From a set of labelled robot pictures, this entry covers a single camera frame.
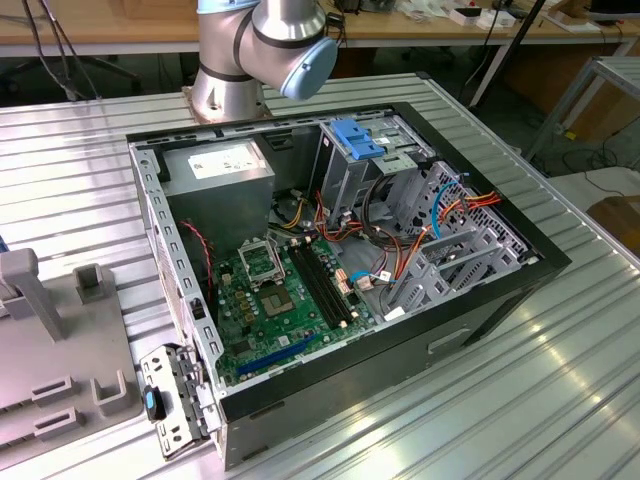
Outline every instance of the red cable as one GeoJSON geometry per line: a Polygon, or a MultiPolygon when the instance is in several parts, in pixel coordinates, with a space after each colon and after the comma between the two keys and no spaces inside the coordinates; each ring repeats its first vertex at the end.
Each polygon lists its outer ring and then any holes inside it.
{"type": "Polygon", "coordinates": [[[204,236],[198,231],[198,229],[191,225],[189,222],[185,222],[183,220],[180,222],[180,224],[187,227],[189,230],[191,230],[191,233],[193,233],[196,237],[198,237],[198,239],[200,239],[200,243],[202,244],[202,248],[204,249],[204,255],[207,259],[207,298],[209,299],[209,302],[211,302],[211,290],[213,290],[213,276],[211,275],[211,255],[209,254],[209,248],[211,247],[211,245],[209,244],[209,241],[204,238],[204,236]]]}

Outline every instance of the side panel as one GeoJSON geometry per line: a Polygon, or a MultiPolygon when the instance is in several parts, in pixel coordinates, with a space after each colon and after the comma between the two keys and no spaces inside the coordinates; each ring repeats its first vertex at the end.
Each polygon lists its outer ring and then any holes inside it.
{"type": "Polygon", "coordinates": [[[511,303],[514,297],[522,298],[522,293],[506,294],[230,423],[225,467],[232,468],[300,435],[462,349],[483,324],[500,323],[504,319],[502,305],[511,303]]]}

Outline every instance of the chip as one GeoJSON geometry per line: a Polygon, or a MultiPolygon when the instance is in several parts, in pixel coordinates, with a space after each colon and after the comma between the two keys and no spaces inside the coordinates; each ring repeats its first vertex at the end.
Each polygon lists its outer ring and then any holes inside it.
{"type": "Polygon", "coordinates": [[[271,285],[261,289],[258,298],[268,317],[275,317],[296,308],[289,292],[282,285],[271,285]]]}
{"type": "Polygon", "coordinates": [[[240,355],[241,353],[248,352],[249,350],[251,350],[251,345],[249,344],[248,340],[242,340],[238,343],[234,343],[233,345],[231,345],[231,350],[233,350],[234,354],[240,355]]]}

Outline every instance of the blue pci slot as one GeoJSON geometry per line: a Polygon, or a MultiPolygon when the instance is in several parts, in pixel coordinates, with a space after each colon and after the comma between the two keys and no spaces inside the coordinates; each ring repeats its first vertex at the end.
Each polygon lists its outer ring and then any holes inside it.
{"type": "Polygon", "coordinates": [[[241,365],[240,367],[236,368],[236,372],[238,373],[238,375],[246,375],[247,373],[255,372],[256,370],[260,370],[261,368],[273,365],[274,363],[279,362],[280,360],[284,360],[285,358],[302,353],[307,348],[309,342],[311,342],[315,337],[315,334],[311,335],[309,338],[305,338],[295,345],[291,345],[290,347],[283,348],[282,350],[279,350],[277,352],[270,353],[266,357],[262,357],[245,365],[241,365]]]}

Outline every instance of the metal bracket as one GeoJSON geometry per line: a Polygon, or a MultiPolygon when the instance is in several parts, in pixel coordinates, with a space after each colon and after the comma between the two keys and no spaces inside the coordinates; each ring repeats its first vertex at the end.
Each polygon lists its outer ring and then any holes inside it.
{"type": "Polygon", "coordinates": [[[156,423],[165,459],[208,440],[222,427],[211,386],[202,378],[193,348],[164,345],[143,357],[141,365],[145,383],[159,389],[166,409],[166,417],[156,423]]]}

